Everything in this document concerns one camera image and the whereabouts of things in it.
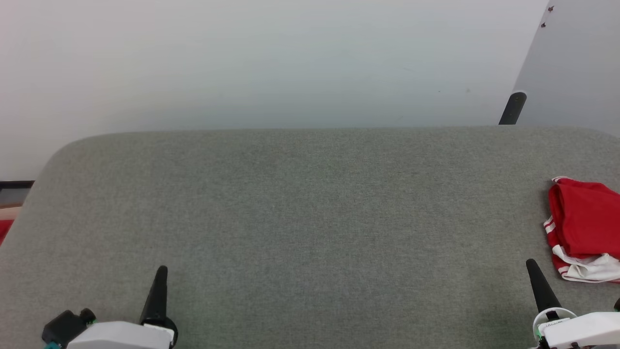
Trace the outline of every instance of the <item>red object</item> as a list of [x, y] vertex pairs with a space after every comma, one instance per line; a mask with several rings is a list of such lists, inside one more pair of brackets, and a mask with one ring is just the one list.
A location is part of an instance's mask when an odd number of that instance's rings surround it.
[[4, 237], [9, 232], [11, 225], [13, 224], [12, 220], [0, 220], [0, 245], [4, 241]]
[[556, 226], [549, 244], [559, 242], [575, 258], [609, 253], [620, 259], [620, 194], [601, 183], [555, 181], [549, 206]]

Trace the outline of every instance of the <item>black strip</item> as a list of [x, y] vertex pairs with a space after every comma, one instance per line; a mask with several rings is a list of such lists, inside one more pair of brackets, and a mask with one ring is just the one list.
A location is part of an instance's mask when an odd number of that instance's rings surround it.
[[30, 189], [35, 181], [0, 181], [2, 189]]
[[527, 98], [527, 95], [523, 92], [511, 94], [510, 98], [508, 98], [508, 103], [506, 103], [506, 109], [504, 109], [504, 113], [500, 119], [500, 125], [515, 125]]

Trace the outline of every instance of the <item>wall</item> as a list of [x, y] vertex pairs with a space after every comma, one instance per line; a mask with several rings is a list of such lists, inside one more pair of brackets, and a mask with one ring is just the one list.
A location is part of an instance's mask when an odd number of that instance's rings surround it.
[[0, 179], [131, 130], [497, 124], [545, 0], [3, 0]]
[[620, 137], [620, 2], [552, 0], [515, 85], [518, 125], [572, 125]]

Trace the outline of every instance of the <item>red and white clothing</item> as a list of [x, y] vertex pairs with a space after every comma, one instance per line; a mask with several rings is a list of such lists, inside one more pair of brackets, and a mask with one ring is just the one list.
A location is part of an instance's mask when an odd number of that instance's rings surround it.
[[566, 280], [620, 283], [620, 194], [565, 176], [553, 181], [543, 226], [554, 266]]

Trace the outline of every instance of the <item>gray table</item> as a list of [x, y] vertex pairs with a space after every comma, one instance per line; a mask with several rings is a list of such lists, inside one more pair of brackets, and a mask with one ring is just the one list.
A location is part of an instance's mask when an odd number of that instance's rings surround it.
[[169, 267], [177, 348], [526, 348], [550, 178], [620, 189], [620, 140], [582, 129], [106, 135], [47, 164], [0, 247], [0, 343], [90, 307], [136, 321]]

